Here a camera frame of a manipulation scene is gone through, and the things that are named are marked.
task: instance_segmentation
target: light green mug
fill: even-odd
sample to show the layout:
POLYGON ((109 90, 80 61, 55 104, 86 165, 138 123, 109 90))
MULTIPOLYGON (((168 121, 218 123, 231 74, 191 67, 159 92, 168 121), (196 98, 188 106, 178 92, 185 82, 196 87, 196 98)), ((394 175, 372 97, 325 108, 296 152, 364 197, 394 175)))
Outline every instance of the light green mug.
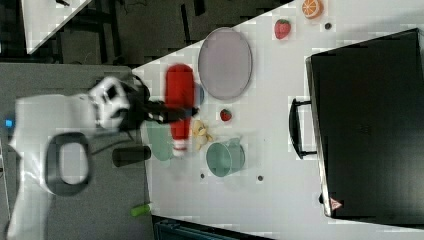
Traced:
POLYGON ((243 168, 244 151, 239 138, 212 143, 206 152, 206 162, 217 177, 225 177, 243 168))

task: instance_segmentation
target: cable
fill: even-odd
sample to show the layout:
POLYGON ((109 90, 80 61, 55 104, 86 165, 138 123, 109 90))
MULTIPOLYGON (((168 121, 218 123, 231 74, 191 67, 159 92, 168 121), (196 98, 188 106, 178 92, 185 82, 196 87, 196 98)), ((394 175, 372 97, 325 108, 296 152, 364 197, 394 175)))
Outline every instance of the cable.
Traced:
POLYGON ((94 156, 94 155, 96 155, 96 154, 98 154, 98 153, 103 152, 104 150, 106 150, 106 149, 108 149, 108 148, 110 148, 110 147, 113 147, 113 146, 118 145, 118 144, 121 144, 121 143, 128 143, 128 142, 133 142, 133 140, 122 140, 122 141, 118 141, 118 142, 115 142, 115 143, 109 144, 109 145, 107 145, 107 146, 105 146, 105 147, 102 147, 102 148, 100 148, 100 149, 98 149, 98 150, 96 150, 96 151, 92 152, 92 153, 91 153, 91 155, 92 155, 92 156, 94 156))
POLYGON ((132 137, 132 135, 131 135, 131 133, 130 133, 129 131, 127 131, 127 135, 128 135, 128 137, 129 137, 131 140, 133 140, 133 141, 134 141, 134 138, 132 137))

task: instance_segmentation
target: red bottle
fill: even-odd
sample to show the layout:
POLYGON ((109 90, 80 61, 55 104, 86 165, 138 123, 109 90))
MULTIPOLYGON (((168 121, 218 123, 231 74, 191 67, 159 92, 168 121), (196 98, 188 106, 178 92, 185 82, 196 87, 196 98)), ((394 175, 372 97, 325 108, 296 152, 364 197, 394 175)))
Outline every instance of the red bottle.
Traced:
MULTIPOLYGON (((169 108, 194 107, 193 70, 184 64, 173 65, 166 72, 165 105, 169 108)), ((173 154, 181 157, 187 151, 187 140, 190 133, 191 118, 171 123, 171 134, 174 139, 173 154)))

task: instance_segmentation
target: round plate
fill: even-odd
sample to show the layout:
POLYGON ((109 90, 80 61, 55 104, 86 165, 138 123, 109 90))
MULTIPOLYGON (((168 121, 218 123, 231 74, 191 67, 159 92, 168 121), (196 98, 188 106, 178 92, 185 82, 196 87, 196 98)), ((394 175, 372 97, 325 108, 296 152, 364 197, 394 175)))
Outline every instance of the round plate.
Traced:
POLYGON ((231 28, 219 28, 206 38, 199 54, 199 76, 213 97, 228 100, 242 94, 252 73, 246 39, 231 28))

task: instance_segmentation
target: orange fruit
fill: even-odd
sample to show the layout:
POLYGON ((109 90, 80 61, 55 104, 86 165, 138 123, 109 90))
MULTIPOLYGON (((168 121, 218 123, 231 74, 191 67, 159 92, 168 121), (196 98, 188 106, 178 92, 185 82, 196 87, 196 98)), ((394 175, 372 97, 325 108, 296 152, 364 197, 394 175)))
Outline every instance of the orange fruit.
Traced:
POLYGON ((324 5, 321 0, 305 0, 302 4, 302 11, 306 18, 313 19, 321 15, 324 5))

